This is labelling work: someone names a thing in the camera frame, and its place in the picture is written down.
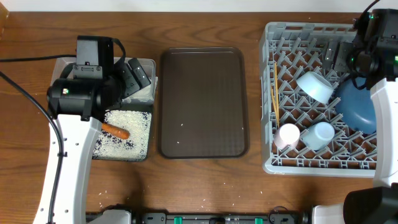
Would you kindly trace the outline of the light blue bowl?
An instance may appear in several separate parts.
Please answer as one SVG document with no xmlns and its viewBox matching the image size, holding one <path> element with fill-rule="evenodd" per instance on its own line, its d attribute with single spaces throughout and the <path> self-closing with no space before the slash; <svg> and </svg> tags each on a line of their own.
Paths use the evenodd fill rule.
<svg viewBox="0 0 398 224">
<path fill-rule="evenodd" d="M 327 104 L 333 94 L 332 85 L 321 75 L 307 72 L 297 79 L 297 85 L 314 100 Z"/>
</svg>

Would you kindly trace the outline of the dark blue plate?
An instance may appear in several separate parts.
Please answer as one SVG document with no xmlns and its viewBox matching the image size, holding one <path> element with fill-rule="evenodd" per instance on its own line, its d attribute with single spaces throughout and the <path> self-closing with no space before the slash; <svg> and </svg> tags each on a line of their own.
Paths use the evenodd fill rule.
<svg viewBox="0 0 398 224">
<path fill-rule="evenodd" d="M 367 89 L 359 90 L 350 78 L 339 84 L 335 96 L 340 101 L 335 106 L 338 114 L 342 114 L 342 121 L 354 131 L 364 134 L 376 132 L 376 115 Z"/>
</svg>

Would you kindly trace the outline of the orange carrot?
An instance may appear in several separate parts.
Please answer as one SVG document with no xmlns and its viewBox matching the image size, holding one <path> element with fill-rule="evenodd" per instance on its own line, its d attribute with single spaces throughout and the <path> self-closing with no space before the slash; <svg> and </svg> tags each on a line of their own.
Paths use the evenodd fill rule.
<svg viewBox="0 0 398 224">
<path fill-rule="evenodd" d="M 101 128 L 103 131 L 106 131 L 107 133 L 120 139 L 128 139 L 130 137 L 130 133 L 127 130 L 113 126 L 111 124 L 103 123 Z"/>
</svg>

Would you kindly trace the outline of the light blue plastic cup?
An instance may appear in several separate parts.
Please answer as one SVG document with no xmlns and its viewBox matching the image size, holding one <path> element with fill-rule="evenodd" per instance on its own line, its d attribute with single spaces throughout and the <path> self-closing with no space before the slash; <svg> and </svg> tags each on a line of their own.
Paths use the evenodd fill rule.
<svg viewBox="0 0 398 224">
<path fill-rule="evenodd" d="M 314 124 L 307 131 L 308 133 L 302 137 L 302 141 L 309 149 L 314 151 L 326 147 L 335 136 L 333 126 L 327 122 Z"/>
</svg>

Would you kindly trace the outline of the pink plastic cup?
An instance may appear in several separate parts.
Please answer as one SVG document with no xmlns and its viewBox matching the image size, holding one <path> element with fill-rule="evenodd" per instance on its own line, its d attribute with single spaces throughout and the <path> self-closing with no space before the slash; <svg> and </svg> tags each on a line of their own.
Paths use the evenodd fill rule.
<svg viewBox="0 0 398 224">
<path fill-rule="evenodd" d="M 300 130 L 299 128 L 291 123 L 282 125 L 274 135 L 274 144 L 279 149 L 284 149 L 285 147 L 295 148 L 299 143 Z"/>
</svg>

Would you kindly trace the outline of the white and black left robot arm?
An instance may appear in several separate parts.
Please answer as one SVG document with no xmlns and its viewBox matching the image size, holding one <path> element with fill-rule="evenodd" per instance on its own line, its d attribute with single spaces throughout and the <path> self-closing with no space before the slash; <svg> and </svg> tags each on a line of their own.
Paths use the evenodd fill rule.
<svg viewBox="0 0 398 224">
<path fill-rule="evenodd" d="M 122 104 L 127 85 L 125 58 L 114 60 L 118 39 L 79 36 L 76 74 L 58 78 L 47 91 L 50 150 L 42 196 L 34 223 L 84 223 L 92 154 L 107 108 L 147 111 L 150 106 Z"/>
</svg>

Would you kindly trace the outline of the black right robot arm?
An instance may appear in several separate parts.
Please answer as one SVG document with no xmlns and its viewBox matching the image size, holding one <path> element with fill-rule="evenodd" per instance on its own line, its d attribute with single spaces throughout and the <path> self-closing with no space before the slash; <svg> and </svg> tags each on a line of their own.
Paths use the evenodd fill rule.
<svg viewBox="0 0 398 224">
<path fill-rule="evenodd" d="M 376 114 L 377 165 L 370 189 L 337 205 L 316 206 L 312 223 L 397 223 L 397 10 L 368 7 L 352 43 L 331 43 L 326 68 L 363 77 Z"/>
</svg>

